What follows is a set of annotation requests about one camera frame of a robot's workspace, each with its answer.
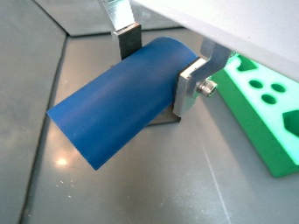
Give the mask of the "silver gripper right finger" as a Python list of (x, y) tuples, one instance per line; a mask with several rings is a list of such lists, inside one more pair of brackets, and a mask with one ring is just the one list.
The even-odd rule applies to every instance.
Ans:
[(200, 57), (178, 72), (172, 112), (181, 117), (198, 95), (210, 97), (217, 84), (208, 78), (224, 68), (230, 50), (208, 38), (200, 45)]

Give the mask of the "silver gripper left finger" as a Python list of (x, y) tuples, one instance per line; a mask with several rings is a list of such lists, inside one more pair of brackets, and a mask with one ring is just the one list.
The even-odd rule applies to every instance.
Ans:
[(110, 27), (118, 58), (125, 59), (142, 46), (141, 25), (136, 22), (129, 0), (97, 0)]

